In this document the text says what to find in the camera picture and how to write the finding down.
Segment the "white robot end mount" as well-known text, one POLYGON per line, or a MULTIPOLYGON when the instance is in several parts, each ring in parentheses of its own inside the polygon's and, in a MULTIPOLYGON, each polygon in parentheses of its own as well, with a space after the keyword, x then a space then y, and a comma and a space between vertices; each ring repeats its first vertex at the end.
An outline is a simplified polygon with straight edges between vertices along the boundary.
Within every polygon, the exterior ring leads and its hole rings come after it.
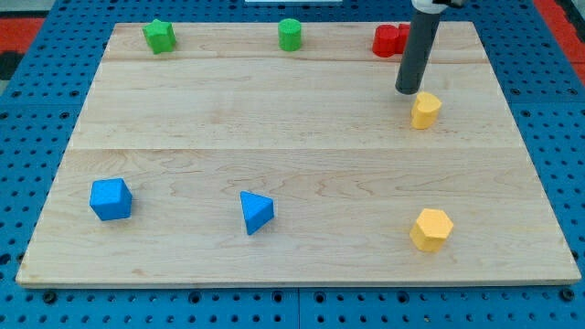
POLYGON ((440 14, 448 7, 462 8, 466 0, 411 0, 412 5, 418 11, 425 14, 440 14))

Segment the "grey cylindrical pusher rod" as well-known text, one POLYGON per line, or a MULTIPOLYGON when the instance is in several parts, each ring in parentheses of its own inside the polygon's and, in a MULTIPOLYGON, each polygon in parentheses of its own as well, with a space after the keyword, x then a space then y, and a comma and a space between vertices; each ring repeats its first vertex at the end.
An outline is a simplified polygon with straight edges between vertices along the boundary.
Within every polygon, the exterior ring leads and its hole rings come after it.
POLYGON ((441 14, 415 10, 395 83, 398 92, 411 95, 420 89, 440 20, 441 14))

